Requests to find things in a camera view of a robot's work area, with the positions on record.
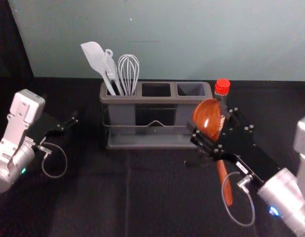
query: black tablecloth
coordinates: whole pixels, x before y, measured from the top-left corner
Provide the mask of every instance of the black tablecloth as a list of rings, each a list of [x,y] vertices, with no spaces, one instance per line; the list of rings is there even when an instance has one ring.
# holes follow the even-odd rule
[[[0,138],[16,88],[0,103]],[[63,147],[69,168],[58,180],[40,169],[38,154],[18,182],[0,195],[0,236],[248,236],[292,237],[256,195],[255,225],[243,228],[223,206],[216,167],[184,169],[197,151],[109,151],[104,147],[97,79],[36,79],[30,90],[46,96],[45,111],[66,120],[84,108],[80,123],[52,141]],[[292,144],[297,121],[305,116],[305,82],[232,82],[229,106],[237,106],[255,125],[256,143],[296,174]],[[61,172],[60,156],[47,167]],[[235,168],[228,165],[228,170]],[[239,177],[231,180],[235,183]],[[249,222],[249,202],[234,189],[232,212]]]

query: cable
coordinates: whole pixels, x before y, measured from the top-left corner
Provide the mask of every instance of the cable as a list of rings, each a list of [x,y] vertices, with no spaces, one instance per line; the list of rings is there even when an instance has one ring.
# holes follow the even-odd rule
[[[234,222],[236,222],[238,225],[240,225],[240,226],[242,226],[242,227],[250,227],[250,226],[252,226],[252,225],[255,223],[255,220],[256,220],[255,206],[254,206],[254,204],[253,204],[253,201],[252,201],[252,198],[251,198],[251,196],[250,196],[250,193],[249,193],[249,192],[246,193],[247,196],[248,196],[248,199],[249,199],[249,201],[250,201],[251,210],[252,210],[252,219],[251,219],[251,222],[248,223],[248,224],[244,224],[244,223],[241,223],[241,222],[237,221],[237,220],[233,217],[233,215],[231,214],[231,212],[229,211],[228,206],[227,206],[227,203],[226,203],[226,201],[225,201],[224,186],[225,186],[225,183],[226,183],[227,179],[228,179],[230,176],[234,175],[234,174],[240,174],[240,172],[235,171],[235,172],[229,173],[229,174],[226,176],[226,178],[224,179],[224,181],[223,181],[223,184],[222,184],[222,198],[223,198],[223,202],[224,202],[224,205],[225,205],[225,208],[226,208],[226,211],[227,211],[228,215],[231,217],[231,219],[232,219]]]
[[[54,143],[43,142],[43,144],[51,145],[51,146],[54,146],[54,147],[58,148],[64,154],[64,158],[65,158],[65,170],[60,175],[50,175],[49,173],[46,172],[46,170],[44,168],[44,163],[45,163],[46,158],[44,158],[43,161],[42,161],[42,170],[43,170],[44,174],[47,177],[52,178],[52,179],[58,179],[58,178],[63,177],[65,175],[65,173],[67,172],[67,168],[68,168],[68,159],[67,159],[66,153],[64,152],[64,150],[60,146],[58,146]]]

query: bottle label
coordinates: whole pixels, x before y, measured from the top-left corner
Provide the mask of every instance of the bottle label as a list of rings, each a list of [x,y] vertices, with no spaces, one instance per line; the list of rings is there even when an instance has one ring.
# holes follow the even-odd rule
[[[220,120],[220,129],[219,132],[222,131],[223,126],[224,126],[224,121],[225,121],[225,115],[221,115],[221,120]]]

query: red bottle cap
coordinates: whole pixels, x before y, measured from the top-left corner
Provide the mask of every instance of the red bottle cap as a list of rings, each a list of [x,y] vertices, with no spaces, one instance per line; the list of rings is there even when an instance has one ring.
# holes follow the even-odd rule
[[[215,84],[215,93],[219,95],[227,95],[229,92],[230,82],[227,78],[220,78]]]

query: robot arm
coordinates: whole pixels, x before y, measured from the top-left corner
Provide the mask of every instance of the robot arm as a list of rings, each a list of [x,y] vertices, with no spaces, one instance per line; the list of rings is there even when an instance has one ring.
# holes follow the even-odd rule
[[[238,186],[248,192],[253,184],[258,195],[275,207],[282,221],[298,237],[305,237],[305,118],[299,121],[294,148],[300,153],[297,177],[281,168],[253,140],[254,126],[249,124],[238,108],[225,110],[226,122],[217,142],[213,143],[193,124],[191,142],[206,151],[214,160],[234,163],[244,177]]]
[[[8,124],[0,141],[0,193],[7,191],[25,167],[34,159],[35,152],[51,151],[41,143],[46,135],[60,133],[78,122],[75,115],[67,123],[60,123],[43,113],[45,100],[27,89],[15,93]]]

